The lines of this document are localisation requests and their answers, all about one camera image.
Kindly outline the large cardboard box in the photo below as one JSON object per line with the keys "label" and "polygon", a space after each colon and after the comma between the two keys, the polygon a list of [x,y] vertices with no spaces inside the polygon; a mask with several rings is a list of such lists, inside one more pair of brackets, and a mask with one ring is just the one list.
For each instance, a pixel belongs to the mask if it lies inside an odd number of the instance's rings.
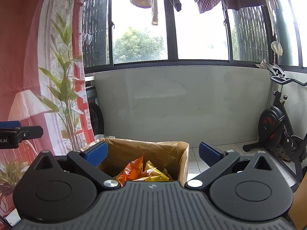
{"label": "large cardboard box", "polygon": [[143,163],[151,161],[158,170],[167,170],[173,180],[181,185],[188,175],[189,144],[183,141],[146,142],[118,138],[100,138],[86,145],[85,151],[96,143],[106,142],[107,155],[95,154],[101,160],[98,168],[111,177],[117,176],[125,166],[141,156]]}

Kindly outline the black exercise bike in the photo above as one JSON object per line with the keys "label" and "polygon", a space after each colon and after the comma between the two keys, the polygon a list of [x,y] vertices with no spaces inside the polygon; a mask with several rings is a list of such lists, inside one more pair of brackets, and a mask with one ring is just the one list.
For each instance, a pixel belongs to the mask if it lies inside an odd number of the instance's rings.
{"label": "black exercise bike", "polygon": [[[273,91],[273,96],[275,96],[273,105],[264,110],[259,118],[258,142],[245,144],[243,150],[250,152],[257,148],[266,149],[292,175],[295,180],[292,190],[296,191],[306,174],[306,168],[302,168],[301,165],[306,159],[306,138],[300,138],[294,134],[285,109],[288,96],[282,95],[278,90]],[[282,158],[274,153],[274,149],[279,149],[286,154],[290,161],[294,163],[295,171],[292,171]]]}

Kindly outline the yellow snack bag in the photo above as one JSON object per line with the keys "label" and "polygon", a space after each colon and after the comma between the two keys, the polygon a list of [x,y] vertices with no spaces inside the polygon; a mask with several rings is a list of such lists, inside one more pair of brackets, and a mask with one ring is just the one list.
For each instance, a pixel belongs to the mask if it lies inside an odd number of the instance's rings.
{"label": "yellow snack bag", "polygon": [[172,181],[172,177],[169,175],[168,171],[164,168],[160,171],[157,167],[153,165],[151,161],[147,161],[145,170],[142,172],[140,177],[135,181],[141,182],[169,182]]}

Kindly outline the orange chip bag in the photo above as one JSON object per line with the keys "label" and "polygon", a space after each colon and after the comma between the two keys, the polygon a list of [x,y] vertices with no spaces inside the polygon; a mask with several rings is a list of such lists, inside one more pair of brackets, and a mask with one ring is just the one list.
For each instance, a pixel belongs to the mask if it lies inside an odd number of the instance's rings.
{"label": "orange chip bag", "polygon": [[116,181],[118,181],[121,186],[123,186],[126,181],[134,181],[140,178],[143,172],[143,157],[142,155],[140,158],[129,162],[116,176]]}

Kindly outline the red patterned curtain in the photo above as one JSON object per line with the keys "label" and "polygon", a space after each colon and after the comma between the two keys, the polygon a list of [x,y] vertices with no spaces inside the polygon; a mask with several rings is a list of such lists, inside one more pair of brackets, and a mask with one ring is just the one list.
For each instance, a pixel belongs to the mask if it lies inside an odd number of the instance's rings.
{"label": "red patterned curtain", "polygon": [[66,155],[94,140],[82,54],[84,0],[1,0],[1,121],[41,126],[42,137],[1,150],[1,217],[42,151]]}

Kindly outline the wooden cabinet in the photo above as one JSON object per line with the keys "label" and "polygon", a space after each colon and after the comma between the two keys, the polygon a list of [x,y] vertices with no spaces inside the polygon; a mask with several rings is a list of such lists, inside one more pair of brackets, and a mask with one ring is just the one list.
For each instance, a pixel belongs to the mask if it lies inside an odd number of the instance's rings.
{"label": "wooden cabinet", "polygon": [[302,180],[294,194],[294,200],[288,215],[296,229],[306,229],[307,225],[307,181]]}

